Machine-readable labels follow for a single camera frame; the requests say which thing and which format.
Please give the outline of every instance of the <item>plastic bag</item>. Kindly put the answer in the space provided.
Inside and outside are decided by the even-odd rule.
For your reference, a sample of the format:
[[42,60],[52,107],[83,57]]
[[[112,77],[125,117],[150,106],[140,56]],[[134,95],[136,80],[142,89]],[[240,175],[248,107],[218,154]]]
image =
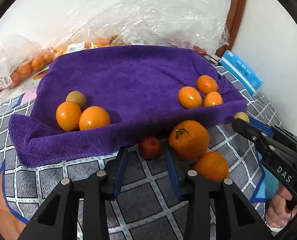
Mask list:
[[219,0],[81,0],[49,49],[55,58],[131,44],[215,53],[228,39],[226,16],[217,10],[222,6]]
[[0,91],[17,87],[51,62],[52,53],[37,42],[20,35],[0,39]]

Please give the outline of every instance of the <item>barcode label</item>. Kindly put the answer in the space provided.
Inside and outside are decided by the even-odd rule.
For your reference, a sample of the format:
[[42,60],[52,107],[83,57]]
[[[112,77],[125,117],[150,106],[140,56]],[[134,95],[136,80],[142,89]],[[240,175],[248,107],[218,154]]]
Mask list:
[[66,53],[68,54],[68,53],[84,50],[84,47],[85,47],[84,42],[71,44],[68,46],[68,50]]
[[6,88],[9,85],[11,85],[13,81],[10,76],[7,76],[7,77],[0,78],[0,82],[1,82],[2,87]]

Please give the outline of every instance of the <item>checkered tablecloth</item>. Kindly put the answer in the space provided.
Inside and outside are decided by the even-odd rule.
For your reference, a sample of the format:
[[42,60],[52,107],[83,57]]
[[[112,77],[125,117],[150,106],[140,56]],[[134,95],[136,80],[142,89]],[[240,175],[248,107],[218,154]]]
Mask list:
[[[248,104],[248,114],[269,125],[283,127],[276,111],[268,100],[259,94],[251,97],[246,89],[226,69],[217,67],[241,92]],[[30,115],[34,99],[20,104],[19,97],[0,104],[0,170],[5,170],[5,194],[10,208],[28,221],[43,200],[61,181],[69,177],[73,181],[85,179],[103,169],[108,160],[117,153],[63,161],[37,168],[19,165],[16,150],[9,138],[8,120],[14,113]],[[231,124],[217,125],[208,129],[211,151],[224,155],[229,163],[229,177],[250,198],[262,171],[256,158],[254,144],[234,133]],[[187,203],[179,202],[171,190],[165,167],[165,155],[159,159],[144,160],[137,146],[129,149],[130,161],[122,192],[115,201],[106,202],[110,239],[183,239],[186,223]],[[263,217],[265,203],[253,204]],[[214,207],[210,205],[211,239],[215,239]],[[79,205],[77,236],[83,239],[83,200]]]

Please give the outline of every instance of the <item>towel-covered tray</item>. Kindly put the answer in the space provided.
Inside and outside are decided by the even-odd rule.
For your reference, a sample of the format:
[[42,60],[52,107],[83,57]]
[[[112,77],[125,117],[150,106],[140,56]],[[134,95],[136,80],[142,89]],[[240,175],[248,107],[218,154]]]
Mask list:
[[[167,137],[183,120],[211,127],[246,111],[239,91],[189,49],[140,45],[85,50],[59,57],[50,69],[38,86],[31,116],[14,114],[9,122],[10,138],[27,167],[104,155],[146,135]],[[223,104],[184,109],[178,91],[195,87],[204,74],[217,81]],[[111,125],[64,132],[55,112],[74,90],[86,96],[87,106],[106,109]]]

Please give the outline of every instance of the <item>blue and white packet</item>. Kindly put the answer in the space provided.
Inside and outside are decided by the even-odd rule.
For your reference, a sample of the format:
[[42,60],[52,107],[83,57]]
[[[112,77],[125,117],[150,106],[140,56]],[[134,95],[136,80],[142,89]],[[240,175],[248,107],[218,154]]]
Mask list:
[[219,63],[226,68],[250,93],[251,96],[258,93],[263,81],[238,55],[227,50]]

